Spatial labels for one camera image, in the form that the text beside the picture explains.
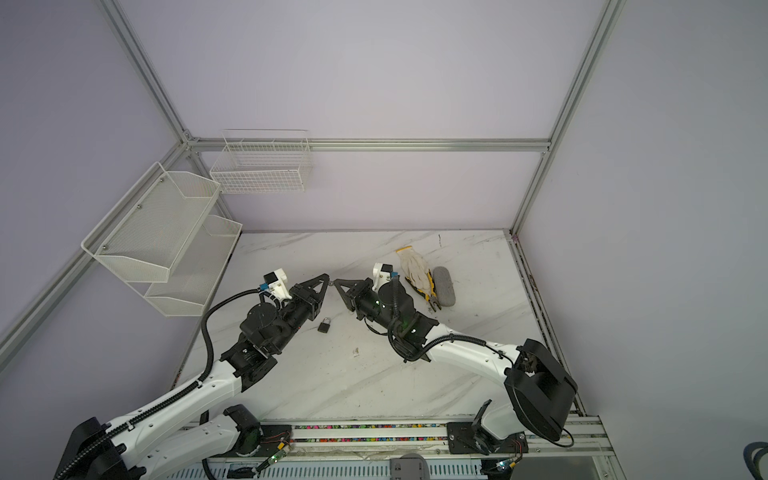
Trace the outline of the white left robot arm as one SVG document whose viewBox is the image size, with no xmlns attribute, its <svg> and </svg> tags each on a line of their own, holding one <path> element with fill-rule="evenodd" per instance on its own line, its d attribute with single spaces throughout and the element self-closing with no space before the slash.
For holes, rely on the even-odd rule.
<svg viewBox="0 0 768 480">
<path fill-rule="evenodd" d="M 279 287 L 272 272 L 255 289 L 238 292 L 210 307 L 200 323 L 206 349 L 202 373 L 132 413 L 102 423 L 92 417 L 73 429 L 54 477 L 56 479 L 139 479 L 149 470 L 138 463 L 191 419 L 260 382 L 277 365 L 277 356 L 307 321 L 317 318 L 330 276 L 320 274 L 290 289 Z M 238 341 L 214 356 L 208 328 L 222 307 L 257 295 Z"/>
</svg>

